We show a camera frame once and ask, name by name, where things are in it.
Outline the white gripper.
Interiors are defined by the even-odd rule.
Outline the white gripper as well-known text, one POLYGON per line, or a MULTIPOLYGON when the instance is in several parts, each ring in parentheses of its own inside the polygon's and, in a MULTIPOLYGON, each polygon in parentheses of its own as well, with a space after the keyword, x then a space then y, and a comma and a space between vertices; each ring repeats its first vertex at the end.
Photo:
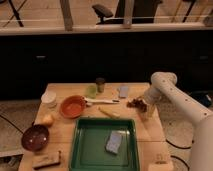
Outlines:
POLYGON ((139 110, 139 116, 143 121, 150 119, 153 116, 154 104, 161 99, 161 92, 155 87, 150 87, 144 92, 144 100, 149 105, 143 105, 139 110))

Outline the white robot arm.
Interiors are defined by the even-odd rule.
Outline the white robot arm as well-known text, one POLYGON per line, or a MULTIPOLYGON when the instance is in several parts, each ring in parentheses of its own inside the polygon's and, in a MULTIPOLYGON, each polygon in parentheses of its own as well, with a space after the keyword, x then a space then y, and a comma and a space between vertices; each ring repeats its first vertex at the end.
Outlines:
POLYGON ((154 105, 164 95, 182 112, 194 126, 189 171, 213 171, 213 111, 177 88, 176 83, 175 73, 155 72, 142 99, 154 105))

